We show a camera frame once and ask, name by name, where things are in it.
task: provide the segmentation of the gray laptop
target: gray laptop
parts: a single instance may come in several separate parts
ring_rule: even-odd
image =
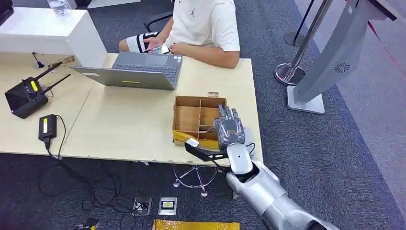
[[[182,56],[122,52],[112,69],[71,67],[103,85],[174,90]]]

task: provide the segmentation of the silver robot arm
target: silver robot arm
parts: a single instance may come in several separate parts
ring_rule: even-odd
[[[338,230],[299,207],[288,197],[278,177],[263,163],[251,158],[245,145],[245,133],[235,109],[219,105],[220,117],[215,119],[219,152],[199,148],[199,142],[189,139],[186,150],[203,161],[228,158],[231,172],[226,179],[233,191],[241,196],[264,223],[274,230]]]
[[[226,179],[255,213],[274,230],[338,230],[299,207],[288,197],[278,177],[263,163],[252,159],[253,171],[247,176],[227,173]]]

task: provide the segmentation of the smartphone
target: smartphone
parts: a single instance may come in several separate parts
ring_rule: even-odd
[[[167,54],[169,52],[170,52],[170,49],[167,45],[161,45],[161,46],[155,47],[153,49],[144,51],[144,53],[148,53],[148,54]]]

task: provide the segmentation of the water bottle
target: water bottle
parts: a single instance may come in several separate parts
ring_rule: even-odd
[[[70,9],[66,0],[48,0],[48,4],[58,16],[67,15]]]

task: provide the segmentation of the white sleeve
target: white sleeve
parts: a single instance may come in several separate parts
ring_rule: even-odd
[[[215,5],[211,21],[214,44],[224,51],[240,51],[235,5],[228,1]]]

